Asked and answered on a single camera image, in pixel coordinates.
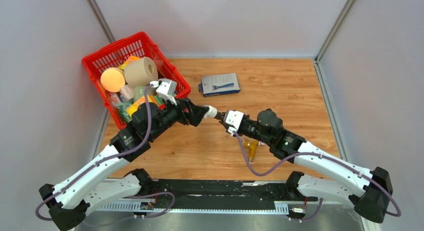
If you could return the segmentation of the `dark grey metal faucet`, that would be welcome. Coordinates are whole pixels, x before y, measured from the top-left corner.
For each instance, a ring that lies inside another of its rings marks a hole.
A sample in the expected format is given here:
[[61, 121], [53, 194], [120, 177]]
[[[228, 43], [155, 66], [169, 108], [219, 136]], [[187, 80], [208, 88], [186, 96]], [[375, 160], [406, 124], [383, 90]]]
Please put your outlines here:
[[223, 122], [225, 120], [225, 115], [226, 115], [225, 112], [217, 112], [214, 118]]

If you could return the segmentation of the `white pvc elbow fitting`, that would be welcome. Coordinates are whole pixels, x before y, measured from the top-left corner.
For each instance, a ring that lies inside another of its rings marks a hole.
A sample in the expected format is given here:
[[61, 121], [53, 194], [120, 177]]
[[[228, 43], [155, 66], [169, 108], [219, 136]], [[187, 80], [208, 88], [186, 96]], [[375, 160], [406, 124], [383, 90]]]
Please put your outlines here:
[[205, 107], [207, 108], [207, 112], [203, 116], [204, 119], [215, 118], [217, 116], [218, 111], [215, 107], [210, 105], [206, 105]]

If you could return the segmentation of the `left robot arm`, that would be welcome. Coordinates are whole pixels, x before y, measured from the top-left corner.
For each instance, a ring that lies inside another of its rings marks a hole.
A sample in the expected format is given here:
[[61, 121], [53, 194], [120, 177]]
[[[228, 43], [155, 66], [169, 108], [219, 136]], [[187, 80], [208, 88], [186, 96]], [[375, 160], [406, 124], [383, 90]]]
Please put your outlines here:
[[153, 102], [142, 103], [131, 122], [94, 159], [66, 180], [55, 185], [46, 183], [39, 189], [41, 206], [47, 206], [50, 216], [40, 214], [41, 206], [36, 208], [36, 216], [52, 221], [61, 231], [69, 231], [105, 204], [128, 196], [149, 197], [153, 185], [144, 169], [131, 171], [119, 181], [100, 184], [149, 150], [150, 144], [175, 123], [197, 127], [203, 119], [216, 115], [216, 108], [196, 105], [189, 98], [167, 100], [164, 109]]

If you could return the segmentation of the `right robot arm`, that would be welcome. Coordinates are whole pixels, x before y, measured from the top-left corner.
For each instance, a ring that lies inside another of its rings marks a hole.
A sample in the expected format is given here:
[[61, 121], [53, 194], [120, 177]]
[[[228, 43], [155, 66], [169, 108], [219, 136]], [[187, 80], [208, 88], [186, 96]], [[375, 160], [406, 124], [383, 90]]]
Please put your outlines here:
[[240, 139], [241, 136], [260, 141], [281, 163], [290, 162], [315, 170], [330, 181], [319, 181], [302, 172], [293, 172], [287, 179], [286, 196], [299, 200], [302, 196], [331, 200], [353, 207], [364, 219], [381, 224], [390, 215], [389, 204], [401, 212], [394, 201], [389, 172], [377, 166], [361, 167], [333, 156], [318, 148], [304, 137], [283, 127], [283, 120], [270, 108], [258, 113], [256, 120], [240, 111], [218, 112], [215, 119], [226, 131]]

